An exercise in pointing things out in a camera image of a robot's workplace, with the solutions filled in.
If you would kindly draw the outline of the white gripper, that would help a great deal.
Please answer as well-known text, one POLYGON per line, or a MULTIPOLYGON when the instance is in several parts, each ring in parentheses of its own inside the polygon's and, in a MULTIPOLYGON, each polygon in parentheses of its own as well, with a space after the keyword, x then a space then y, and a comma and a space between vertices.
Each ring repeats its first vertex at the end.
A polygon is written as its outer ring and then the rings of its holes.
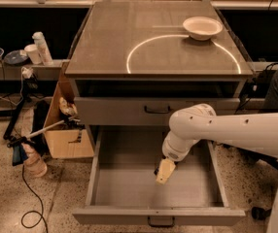
POLYGON ((162 144, 162 153, 167 158, 162 159, 159 163, 156 181, 160 184, 165 184, 176 168, 174 162, 182 161, 190 149, 190 140, 184 140, 173 133, 168 133, 162 144))

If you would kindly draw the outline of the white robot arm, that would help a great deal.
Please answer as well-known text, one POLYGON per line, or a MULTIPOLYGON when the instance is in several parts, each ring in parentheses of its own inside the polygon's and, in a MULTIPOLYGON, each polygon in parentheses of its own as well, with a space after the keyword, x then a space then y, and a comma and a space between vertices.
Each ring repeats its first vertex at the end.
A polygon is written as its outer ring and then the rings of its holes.
MULTIPOLYGON (((218 116, 207 104, 175 112, 162 144, 156 181, 166 183, 176 163, 197 142, 210 140, 266 155, 278 155, 278 113, 218 116)), ((278 189, 266 233, 278 233, 278 189)))

